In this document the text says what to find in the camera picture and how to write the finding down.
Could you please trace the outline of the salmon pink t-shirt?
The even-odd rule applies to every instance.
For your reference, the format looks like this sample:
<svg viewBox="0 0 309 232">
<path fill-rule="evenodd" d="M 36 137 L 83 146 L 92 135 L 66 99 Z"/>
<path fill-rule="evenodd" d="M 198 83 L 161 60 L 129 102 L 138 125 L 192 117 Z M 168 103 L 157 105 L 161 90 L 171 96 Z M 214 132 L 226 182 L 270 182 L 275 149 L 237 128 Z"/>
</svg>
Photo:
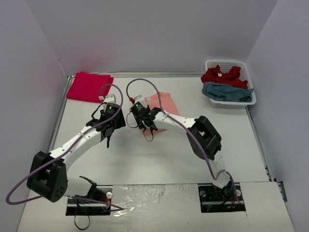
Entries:
<svg viewBox="0 0 309 232">
<path fill-rule="evenodd" d="M 171 95 L 165 92 L 159 92 L 159 95 L 160 95 L 160 99 L 161 99 L 161 103 L 162 103 L 164 111 L 172 113 L 174 115 L 179 115 L 176 105 L 173 99 L 171 98 Z M 150 110 L 153 110 L 155 107 L 160 108 L 159 99 L 158 99 L 157 94 L 154 94 L 149 97 L 145 97 L 145 101 L 147 105 L 149 106 Z"/>
</svg>

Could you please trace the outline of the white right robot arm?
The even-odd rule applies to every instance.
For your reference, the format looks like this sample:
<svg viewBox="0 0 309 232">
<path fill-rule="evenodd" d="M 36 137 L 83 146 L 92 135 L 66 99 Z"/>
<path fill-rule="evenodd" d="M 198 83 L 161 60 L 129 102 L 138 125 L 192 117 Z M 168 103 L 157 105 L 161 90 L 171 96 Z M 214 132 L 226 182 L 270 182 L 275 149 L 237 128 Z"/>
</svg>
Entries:
<svg viewBox="0 0 309 232">
<path fill-rule="evenodd" d="M 221 136 L 205 116 L 188 118 L 163 112 L 160 108 L 144 107 L 137 102 L 129 109 L 140 129 L 169 130 L 185 134 L 196 156 L 206 161 L 210 174 L 214 194 L 218 199 L 224 200 L 231 195 L 231 178 L 226 173 L 225 163 L 221 151 Z"/>
</svg>

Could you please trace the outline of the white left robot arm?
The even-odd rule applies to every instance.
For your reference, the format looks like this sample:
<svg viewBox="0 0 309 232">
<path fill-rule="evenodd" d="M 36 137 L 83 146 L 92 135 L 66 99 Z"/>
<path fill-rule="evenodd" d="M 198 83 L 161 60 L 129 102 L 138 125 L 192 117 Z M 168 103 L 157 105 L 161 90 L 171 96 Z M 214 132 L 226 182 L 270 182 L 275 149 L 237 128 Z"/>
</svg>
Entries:
<svg viewBox="0 0 309 232">
<path fill-rule="evenodd" d="M 27 187 L 56 202 L 65 196 L 68 189 L 67 171 L 73 163 L 91 147 L 107 139 L 109 147 L 112 133 L 126 125 L 121 106 L 116 103 L 105 104 L 99 119 L 92 119 L 83 129 L 64 143 L 48 153 L 37 153 L 32 161 L 30 171 L 37 170 L 27 180 Z"/>
</svg>

